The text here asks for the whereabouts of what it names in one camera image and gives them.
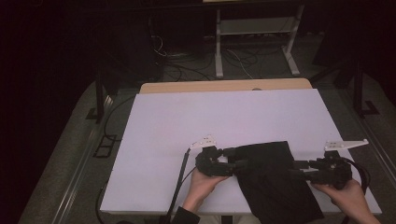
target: metal stand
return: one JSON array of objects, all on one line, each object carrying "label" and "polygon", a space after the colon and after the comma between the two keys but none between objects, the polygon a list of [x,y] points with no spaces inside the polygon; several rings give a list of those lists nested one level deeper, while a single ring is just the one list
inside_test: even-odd
[{"label": "metal stand", "polygon": [[331,72],[334,72],[335,70],[338,69],[343,69],[346,68],[349,65],[349,67],[352,67],[352,70],[350,71],[350,74],[344,74],[346,77],[337,77],[337,79],[334,81],[335,86],[344,88],[346,83],[350,81],[350,79],[354,78],[354,83],[353,83],[353,108],[355,109],[356,113],[364,119],[365,115],[373,115],[373,114],[379,114],[378,110],[375,108],[374,104],[371,101],[365,101],[366,105],[369,107],[368,109],[363,109],[362,108],[362,96],[363,96],[363,72],[361,71],[361,64],[358,60],[353,60],[350,57],[345,58],[344,60],[341,60],[340,62],[336,63],[335,65],[326,68],[324,71],[314,75],[313,77],[309,78],[309,81],[312,83],[320,80],[323,77],[326,77],[329,75]]},{"label": "metal stand", "polygon": [[100,123],[103,115],[105,114],[105,106],[103,99],[103,86],[102,86],[102,76],[101,71],[98,71],[95,76],[95,88],[96,88],[96,114],[95,108],[92,108],[88,113],[86,119],[96,119],[96,123]]},{"label": "metal stand", "polygon": [[[229,20],[222,21],[220,18],[220,10],[217,11],[216,18],[216,77],[223,78],[223,69],[221,61],[220,38],[222,35],[244,35],[244,34],[271,34],[271,33],[285,33],[290,32],[288,44],[283,48],[283,54],[289,65],[291,74],[295,77],[300,75],[297,64],[291,55],[291,49],[294,44],[294,39],[297,36],[300,20],[303,15],[304,5],[298,6],[297,13],[293,20],[290,18],[266,18],[266,19],[251,19],[251,20]],[[279,30],[278,24],[283,24],[283,28],[289,29]]]}]

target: sleeve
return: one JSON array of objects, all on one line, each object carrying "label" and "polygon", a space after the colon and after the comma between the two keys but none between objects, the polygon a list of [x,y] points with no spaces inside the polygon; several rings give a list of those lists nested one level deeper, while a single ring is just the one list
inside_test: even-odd
[{"label": "sleeve", "polygon": [[179,207],[176,211],[172,224],[198,224],[200,218],[194,213]]}]

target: hand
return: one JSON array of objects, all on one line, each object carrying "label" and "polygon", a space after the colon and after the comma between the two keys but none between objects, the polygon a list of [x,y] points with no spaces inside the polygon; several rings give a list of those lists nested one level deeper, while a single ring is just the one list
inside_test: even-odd
[{"label": "hand", "polygon": [[183,203],[183,208],[196,213],[216,185],[227,178],[228,176],[207,176],[195,168],[192,171],[190,189]]},{"label": "hand", "polygon": [[364,198],[361,185],[355,179],[346,182],[343,189],[336,189],[333,186],[311,184],[315,189],[318,189],[329,195],[332,203],[337,205],[347,216],[354,219],[360,224],[364,223],[379,223],[379,221],[371,213],[369,206]]}]

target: person's right hand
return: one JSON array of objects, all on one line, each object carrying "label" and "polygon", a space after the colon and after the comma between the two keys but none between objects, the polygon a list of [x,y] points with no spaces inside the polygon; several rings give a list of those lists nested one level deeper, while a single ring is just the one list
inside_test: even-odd
[{"label": "person's right hand", "polygon": [[337,205],[347,216],[354,219],[360,224],[380,223],[370,211],[370,208],[364,198],[361,185],[355,179],[346,182],[343,189],[336,189],[333,186],[311,184],[312,187],[329,195],[332,203]]}]

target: cable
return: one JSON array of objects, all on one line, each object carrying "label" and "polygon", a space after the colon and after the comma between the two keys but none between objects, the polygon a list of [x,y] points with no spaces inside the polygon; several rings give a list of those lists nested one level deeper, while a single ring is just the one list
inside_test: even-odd
[{"label": "cable", "polygon": [[167,57],[168,54],[166,53],[165,50],[163,50],[163,53],[160,52],[160,50],[163,48],[163,39],[162,39],[160,36],[158,36],[158,35],[152,35],[151,37],[155,37],[155,38],[157,38],[157,39],[160,39],[160,41],[161,41],[160,47],[159,47],[158,49],[155,49],[154,51],[155,51],[157,54],[159,54],[159,55],[161,55],[161,56],[163,56],[163,57]]},{"label": "cable", "polygon": [[280,50],[282,50],[282,49],[283,49],[283,47],[278,47],[278,48],[276,48],[276,50],[274,50],[274,51],[271,51],[271,52],[268,52],[268,53],[259,53],[259,54],[257,54],[257,55],[264,55],[264,56],[266,56],[266,55],[271,55],[271,54],[277,53],[278,51],[280,51]]},{"label": "cable", "polygon": [[[240,57],[240,56],[235,57],[235,53],[234,53],[234,52],[231,52],[230,49],[226,49],[225,52],[226,52],[226,54],[224,54],[224,56],[228,56],[230,59],[235,60],[235,61],[238,62],[239,64],[242,63],[242,64],[245,66],[245,68],[248,68],[248,67],[250,67],[251,65],[253,65],[253,64],[255,64],[255,63],[258,62],[257,55],[255,55],[254,53],[251,53],[251,52],[248,52],[248,53],[247,53],[247,54],[250,54],[250,55],[247,56],[247,57]],[[223,57],[223,58],[224,58],[230,65],[235,66],[235,67],[238,67],[238,68],[241,67],[240,65],[236,65],[236,64],[231,63],[230,60],[228,60],[227,57]],[[249,61],[249,60],[248,60],[249,58],[253,58],[253,59],[254,59],[254,62]]]},{"label": "cable", "polygon": [[195,53],[191,53],[191,54],[184,54],[184,55],[169,55],[169,57],[167,58],[168,62],[172,62],[172,63],[190,63],[190,62],[195,62],[199,59],[201,59],[203,56],[205,56],[206,54],[212,54],[213,50],[209,50],[206,52],[195,52]]},{"label": "cable", "polygon": [[245,69],[245,66],[242,64],[241,60],[239,59],[238,55],[236,55],[233,51],[231,51],[230,49],[227,49],[228,51],[230,51],[233,55],[235,55],[235,57],[239,60],[239,63],[242,66],[242,69],[245,71],[245,73],[251,78],[254,79],[249,73],[248,71]]},{"label": "cable", "polygon": [[249,67],[249,66],[251,66],[251,65],[253,65],[253,64],[255,64],[255,63],[257,63],[257,62],[259,61],[259,59],[258,59],[258,57],[257,57],[257,52],[260,51],[259,49],[256,50],[256,52],[250,52],[250,51],[245,50],[245,49],[237,49],[237,50],[239,50],[239,51],[241,51],[241,52],[243,52],[243,53],[248,54],[247,57],[238,56],[240,61],[239,61],[239,60],[236,60],[237,62],[244,63],[244,64],[246,65],[245,67]]},{"label": "cable", "polygon": [[[343,160],[351,165],[353,165],[359,172],[359,175],[361,176],[361,189],[363,190],[363,193],[366,194],[366,191],[368,187],[370,186],[371,183],[371,176],[370,173],[367,171],[366,168],[363,166],[357,164],[356,162],[343,158]],[[348,216],[345,216],[341,224],[347,224],[349,222],[350,218]]]},{"label": "cable", "polygon": [[107,139],[110,140],[110,141],[114,141],[114,142],[120,142],[120,141],[122,141],[122,139],[114,139],[114,138],[110,137],[110,136],[107,134],[106,129],[107,129],[108,120],[110,119],[110,117],[111,117],[111,115],[114,113],[114,111],[116,111],[118,108],[120,108],[120,106],[122,106],[123,104],[125,104],[126,102],[128,102],[128,101],[130,101],[130,100],[132,100],[132,99],[134,99],[134,98],[135,98],[135,96],[129,97],[128,99],[124,100],[124,101],[121,102],[119,105],[117,105],[116,107],[114,107],[113,110],[111,110],[111,112],[110,112],[110,114],[108,115],[108,117],[107,117],[107,119],[106,119],[106,122],[105,122],[105,127],[104,127],[104,136],[105,136],[105,138],[107,138]]},{"label": "cable", "polygon": [[184,177],[183,181],[181,181],[181,183],[184,183],[184,181],[187,179],[187,177],[189,177],[189,175],[192,173],[192,171],[195,170],[196,167],[192,168],[189,173]]},{"label": "cable", "polygon": [[160,222],[161,224],[169,224],[170,223],[178,192],[180,191],[181,185],[183,184],[184,180],[186,179],[186,177],[183,179],[183,175],[184,175],[184,171],[186,170],[186,164],[187,164],[187,160],[189,159],[189,155],[190,155],[190,149],[187,149],[186,153],[184,153],[183,162],[181,163],[180,173],[178,174],[177,185],[175,188],[175,193],[172,198],[171,205],[169,206],[169,210],[166,213],[166,216],[161,220],[161,222]]},{"label": "cable", "polygon": [[[199,68],[194,68],[194,70],[196,70],[196,71],[199,71],[199,70],[204,70],[204,69],[206,69],[206,68],[208,68],[212,63],[213,63],[213,59],[215,58],[215,55],[212,55],[211,57],[210,57],[210,60],[209,60],[209,63],[208,64],[206,64],[205,66],[203,66],[203,67],[199,67]],[[189,60],[189,61],[183,61],[183,62],[181,62],[181,61],[172,61],[171,63],[190,63],[190,62],[194,62],[194,61],[197,61],[197,59],[194,59],[194,60]]]},{"label": "cable", "polygon": [[[177,71],[169,71],[169,72],[164,71],[164,72],[166,73],[166,75],[168,75],[169,77],[173,78],[175,80],[175,82],[179,82],[180,80],[185,80],[184,78],[182,78],[184,72],[181,71],[180,68],[177,68]],[[170,72],[179,72],[179,76],[178,77],[173,77],[172,75],[169,74]]]},{"label": "cable", "polygon": [[172,67],[175,67],[175,68],[185,69],[185,70],[188,70],[188,71],[192,71],[192,72],[194,72],[194,73],[197,73],[197,74],[199,74],[199,75],[205,77],[207,80],[211,80],[210,78],[212,77],[212,76],[210,76],[210,75],[205,75],[204,73],[199,72],[199,71],[197,71],[197,70],[195,70],[195,69],[188,68],[188,67],[185,67],[185,66],[182,66],[182,65],[178,65],[178,64],[175,64],[175,63],[166,63],[165,65],[172,66]]}]

